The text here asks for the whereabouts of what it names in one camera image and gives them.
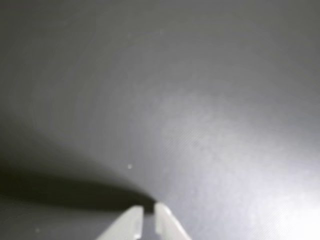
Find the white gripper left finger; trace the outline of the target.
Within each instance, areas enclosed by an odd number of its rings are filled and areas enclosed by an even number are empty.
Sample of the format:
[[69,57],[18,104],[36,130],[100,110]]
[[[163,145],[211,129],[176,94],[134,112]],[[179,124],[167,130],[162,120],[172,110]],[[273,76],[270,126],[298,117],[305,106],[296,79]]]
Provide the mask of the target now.
[[144,208],[132,206],[121,214],[97,240],[139,240],[143,233]]

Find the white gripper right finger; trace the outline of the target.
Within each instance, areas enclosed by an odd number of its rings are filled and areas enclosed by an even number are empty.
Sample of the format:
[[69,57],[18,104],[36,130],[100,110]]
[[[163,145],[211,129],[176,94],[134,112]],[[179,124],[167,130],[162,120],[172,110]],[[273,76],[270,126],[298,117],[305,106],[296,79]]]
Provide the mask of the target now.
[[162,240],[191,240],[172,211],[161,202],[154,205],[155,232]]

